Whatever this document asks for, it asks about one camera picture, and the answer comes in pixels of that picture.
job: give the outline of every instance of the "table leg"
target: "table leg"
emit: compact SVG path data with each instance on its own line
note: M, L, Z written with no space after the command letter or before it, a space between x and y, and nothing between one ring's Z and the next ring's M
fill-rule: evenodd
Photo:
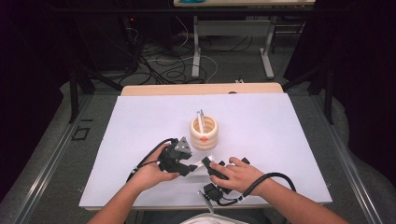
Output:
M198 18L194 16L194 58L192 61L192 73L193 78L199 76L199 63L201 59L201 49L199 48L199 36L198 36Z
M271 67L270 59L268 58L268 52L271 48L271 40L274 35L275 26L276 26L276 17L272 17L270 21L270 25L268 26L264 49L260 49L260 54L262 56L262 64L264 66L265 74L267 75L268 79L274 78L274 72Z

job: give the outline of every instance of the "metal frame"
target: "metal frame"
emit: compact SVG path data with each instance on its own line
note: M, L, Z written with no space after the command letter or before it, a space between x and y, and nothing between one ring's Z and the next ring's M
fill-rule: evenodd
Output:
M81 8L57 8L47 4L49 10L59 16L72 16L77 14L127 14L139 17L158 15L167 16L320 16L336 17L348 13L343 8L251 8L251 7L178 7L178 8L113 8L113 9L81 9Z
M334 126L328 122L326 116L322 113L323 109L321 105L323 105L323 103L321 102L320 97L312 96L312 100L314 102L315 108L320 114L323 124L327 127L327 130L329 131L332 141L334 142L335 154L337 155L338 160L340 161L341 166L344 169L346 178L348 179L349 184L352 187L359 204L361 205L361 210L366 216L367 221L370 224L382 224L383 222L381 220L381 217L376 211L375 206L367 193L367 189L366 187L364 187L364 184L361 181L358 169L356 168L355 163L350 157L347 147L342 142Z
M199 35L252 35L266 36L264 48L260 49L262 65L267 78L273 79L274 73L268 58L272 37L276 26L276 17L270 21L198 21L194 16L194 57L191 76L198 78L201 49L199 48Z
M30 216L33 214L33 211L35 210L35 206L38 204L38 201L40 201L40 198L43 195L44 190L46 189L48 183L50 182L50 179L52 178L52 175L54 174L59 162L62 159L62 156L64 155L64 152L67 148L67 144L71 139L72 133L78 127L79 119L81 118L84 111L88 108L91 99L92 99L91 95L83 96L83 99L80 104L81 113L77 115L75 122L67 126L58 146L55 148L49 161L44 165L44 167L41 169L40 173L38 174L37 178L35 179L35 183L30 188L28 194L26 195L26 198L24 199L20 207L20 210L18 211L12 223L15 224L28 223Z

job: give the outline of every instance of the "electrical cord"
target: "electrical cord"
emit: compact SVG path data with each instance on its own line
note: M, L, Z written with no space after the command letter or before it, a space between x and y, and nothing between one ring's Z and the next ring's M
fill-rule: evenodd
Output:
M163 60L160 59L162 55L159 55L156 59L154 60L148 60L149 63L151 62L155 62L156 64L158 64L159 66L172 66L172 65L176 65L177 63L184 63L184 61L188 60L188 59L192 59L193 57L188 57L188 58L184 58L182 59L180 55L178 55L177 53L173 53L173 54L166 54L166 56L170 56L170 57L175 57L175 60Z
M235 45L235 46L232 47L231 49L210 49L210 47L208 47L208 48L202 48L202 47L201 47L201 49L204 49L205 51L210 51L210 52L244 51L244 50L250 48L251 44L253 43L253 36L252 36L252 35L250 36L250 40L249 40L247 46L245 46L243 49L237 49L237 48L238 48L239 46L241 46L242 43L244 43L244 42L248 39L248 37L249 37L249 35L245 36L245 38L242 39L242 41L239 42L239 44Z
M178 19L178 20L180 21L180 23L183 25L183 27L185 28L186 32L188 32L187 27L183 24L183 22L182 22L179 18L177 18L177 19ZM99 27L99 25L98 25L92 18L90 18L90 22L96 27L96 29L101 33L101 35L103 35L103 37L105 37L106 40L108 40L114 47L116 47L117 49L119 49L119 50L121 50L122 52L126 53L126 54L127 54L128 56L130 56L131 58L134 58L134 55L132 54L132 52L128 52L126 49L124 49L124 48L122 48L121 46L119 46L118 44L116 44L107 34L105 34L105 32L101 29L101 27ZM128 28L128 29L136 33L136 36L135 36L135 38L134 38L134 40L133 40L133 44L136 44L136 40L137 40L137 38L139 37L139 32L138 32L136 29L133 29L133 28ZM146 35L146 34L144 34L144 33L140 34L140 36L144 36L144 37L150 38L148 35ZM182 45L180 45L178 48L181 48L182 46L184 46L184 45L187 43L187 41L188 41L188 38L186 38L185 41L184 41L184 43L183 43ZM163 54L163 53L166 53L166 50L162 50L162 51L160 51L160 52L156 52L155 54ZM176 82L173 82L173 81L171 81L171 80L167 80L166 78L161 77L161 75L160 75L158 72L156 72L154 69L152 69L152 67L149 66L147 63L145 63L145 61L144 61L143 59L144 59L143 57L139 57L137 60L138 60L138 62L139 62L140 64L143 64L143 65L145 65L145 66L148 68L148 70L149 70L149 77L148 77L148 79L146 79L145 81L143 81L141 84L147 83L152 77L155 78L156 84L176 84L177 82L187 83L186 81L183 81L183 80L177 80ZM131 76L131 75L132 75L131 69L128 69L127 71L125 71L125 74L120 76L120 77L121 77L121 80L119 81L119 84L121 84L121 82L122 82L125 78L127 78L127 77L129 77L129 76Z
M171 8L171 4L169 1L168 1L168 7ZM175 17L180 22L180 24L184 27L184 30L186 31L186 39L180 46L177 47L178 49L180 49L189 41L189 30L187 29L187 26L183 23L183 21L181 21L181 19L178 16L175 16Z
M161 55L169 51L169 49L166 49L162 47L160 43L152 39L150 36L146 36L145 38L147 39L147 43L143 50L142 50L142 55L143 57L152 57L155 55Z
M212 78L217 73L217 71L219 69L219 66L217 65L216 61L214 61L213 59L211 59L211 58L209 58L209 57L207 57L205 55L202 55L201 57L207 58L207 59L209 59L210 61L212 61L215 64L215 66L216 66L215 72L210 76L210 78ZM193 80L188 80L187 79L186 75L184 74L185 71L186 71L186 67L187 66L197 66L197 65L194 65L194 64L184 63L184 61L189 60L189 59L193 59L193 57L188 57L188 58L184 58L184 59L181 59L180 57L178 57L177 60L160 60L160 59L146 60L144 58L141 58L141 59L139 59L139 62L142 63L144 66L146 66L148 68L148 72L140 72L140 73L128 74L127 76L124 76L124 77L121 78L121 80L119 81L119 84L121 84L121 82L125 78L131 77L131 76L134 76L134 75L147 75L148 76L148 78L146 80L144 80L141 83L138 83L137 85L143 85L143 84L147 83L148 81L150 81L152 78L155 79L157 84L205 83L205 80L206 80L206 77L207 77L207 72L201 66L199 66L199 67L200 67L200 70L203 71L203 73L202 73L203 77L195 78ZM157 63L160 66L173 66L173 67L169 68L167 70L161 71L161 73L159 73L159 72L156 72L152 68L152 66L149 65L149 63L153 63L153 62Z
M264 181L264 180L266 180L268 178L271 178L271 177L281 177L281 178L285 179L286 181L288 181L291 190L293 190L294 192L297 192L296 188L294 187L293 182L291 181L291 179L288 176L283 175L281 173L268 173L266 175L262 175L256 181L254 181L253 184L251 184L250 187L247 188L247 190L239 198L226 199L226 198L223 197L224 200L227 200L227 201L230 201L230 202L229 203L221 203L220 200L218 200L218 201L216 201L216 203L218 205L220 205L220 206L228 206L228 205L232 205L232 204L238 203L238 202L244 200L257 186L260 185L260 183L262 181Z
M171 143L175 143L175 142L177 142L177 139L176 139L176 138L168 138L168 139L165 139L165 140L161 141L161 143L159 143L154 149L152 149L152 150L148 153L148 155L147 155L145 158L143 158L143 160L142 160L141 162L139 162L139 164L137 164L137 166L136 166L136 167L132 170L132 172L129 174L129 176L128 176L126 182L128 182L128 181L134 176L134 174L135 174L142 166L147 165L147 164L150 164L150 163L153 163L153 162L157 162L157 161L149 161L149 162L143 163L143 162L145 162L145 161L152 155L152 153L154 153L154 151L156 151L160 146L162 146L164 143L169 142L169 141L170 141Z

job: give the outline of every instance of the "cable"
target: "cable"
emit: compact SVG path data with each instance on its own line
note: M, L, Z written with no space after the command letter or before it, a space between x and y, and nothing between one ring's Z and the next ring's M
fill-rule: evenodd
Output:
M209 58L209 57L207 57L207 56L205 56L205 55L201 55L201 57L204 57L204 58L207 58L207 59L211 60L211 61L216 65L216 70L215 70L215 72L214 72L214 73L212 74L212 76L210 76L210 77L207 79L207 81L206 81L206 83L209 83L210 78L212 78L212 77L218 72L219 66L218 66L218 64L216 63L215 60L213 60L213 59L211 59L211 58Z
M250 187L239 198L236 198L236 199L223 198L224 200L227 200L227 201L230 201L230 202L229 203L221 203L220 200L218 200L218 201L216 201L216 203L218 205L220 205L220 206L228 206L228 205L232 205L232 204L238 203L238 202L244 200L257 186L260 185L260 183L262 181L264 181L264 180L266 180L268 178L271 178L271 177L275 177L275 176L284 178L286 181L288 181L291 190L293 190L294 192L297 192L296 188L294 187L293 182L291 181L291 179L288 176L283 175L281 173L269 173L269 174L266 174L266 175L262 175L256 181L254 181L253 184L251 184Z
M180 46L177 47L178 49L180 49L181 47L183 47L183 46L187 43L187 41L189 41L189 30L187 30L186 25L184 25L184 23L183 23L178 17L176 17L176 19L177 19L178 21L180 21L180 24L181 24L181 25L184 27L184 29L186 30L186 40L185 40Z
M123 76L120 76L119 84L121 84L127 77L131 77L131 76L134 76L134 75L147 76L147 78L143 82L138 83L138 85L146 84L146 83L150 82L151 80L154 80L155 84L205 83L206 77L207 77L206 70L204 68L202 68L201 66L199 66L199 65L186 64L185 63L185 61L187 61L188 59L192 59L193 57L187 57L187 58L182 59L178 53L176 53L176 52L174 52L172 50L167 51L167 50L161 50L161 48L156 48L155 45L157 45L157 46L160 46L160 45L158 43L156 43L155 40L151 40L151 43L153 43L154 45L149 44L149 45L146 45L145 47L143 47L143 51L145 51L146 54L144 56L140 55L138 60L137 60L137 62L139 64L138 65L139 68L141 70L143 70L143 71L139 72L139 73L133 73L132 74L132 71L127 70ZM146 59L146 57L154 56L156 54L158 55L157 59L153 59L153 60L147 60ZM176 59L175 60L162 60L162 59L159 59L164 54L168 55L170 57L175 57ZM209 59L216 66L215 72L210 76L210 78L212 78L217 73L217 71L219 69L219 66L217 65L217 63L213 59L211 59L211 58L209 58L207 56L202 56L202 57ZM155 62L159 66L169 66L171 68L166 69L165 71L161 71L161 72L160 71L156 71L150 65L150 63L152 63L152 62ZM199 66L200 69L203 70L203 73L200 74L199 78L195 78L195 79L191 80L185 74L187 66Z
M149 46L149 47L146 47L145 49L143 49L143 52L146 53L144 55L144 57L151 57L151 56L155 56L158 54L163 54L166 51L168 51L168 49L165 49L164 47L162 47L162 45L160 43L156 42L150 36L146 35L146 38L150 40L149 43L152 44L152 46Z
M245 38L241 42L239 42L239 44L237 44L235 47L233 47L231 49L205 49L205 48L202 48L202 49L205 49L205 51L213 51L213 52L244 51L244 50L250 48L251 44L253 43L253 36L252 35L250 36L250 41L249 41L249 43L247 44L246 47L244 47L243 49L236 49L236 48L241 46L242 43L244 43L246 39L248 39L248 35L245 36Z
M134 28L125 28L125 29L126 30L132 30L132 31L134 31L136 33L136 36L134 37L134 44L136 44L136 40L139 37L139 32L136 29L134 29Z
M152 155L152 153L154 153L155 150L157 150L160 146L162 146L164 143L169 142L169 141L170 141L171 143L174 143L174 142L177 141L177 139L176 139L176 138L168 138L168 139L165 139L165 140L161 141L161 143L159 143L154 149L152 149L152 150L148 153L148 155L147 155L145 158L143 158L143 160L142 160L141 162L139 162L139 164L137 164L137 166L136 166L136 167L132 170L132 172L129 174L129 176L128 176L126 182L128 182L128 181L132 178L132 176L134 176L134 174L139 170L140 167L142 167L142 166L144 166L144 165L147 165L147 164L150 164L150 163L152 163L152 162L157 162L157 161L150 161L150 162L147 162L147 163L143 163L143 162L145 162L145 161Z

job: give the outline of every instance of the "white paper sheet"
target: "white paper sheet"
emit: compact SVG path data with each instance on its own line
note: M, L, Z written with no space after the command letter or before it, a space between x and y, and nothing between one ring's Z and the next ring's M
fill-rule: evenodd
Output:
M238 93L120 96L79 206L104 206L125 184L132 169L162 140L186 136L189 141L190 123L200 109L216 119L219 141L209 151L196 150L191 145L192 157L183 163L196 163L209 155L226 162L231 156L246 157L265 173L287 175L299 193L315 202L332 201L289 96ZM274 180L288 185L280 178ZM197 191L209 182L202 168L145 191L134 206L205 206ZM266 202L257 197L242 201L263 203Z

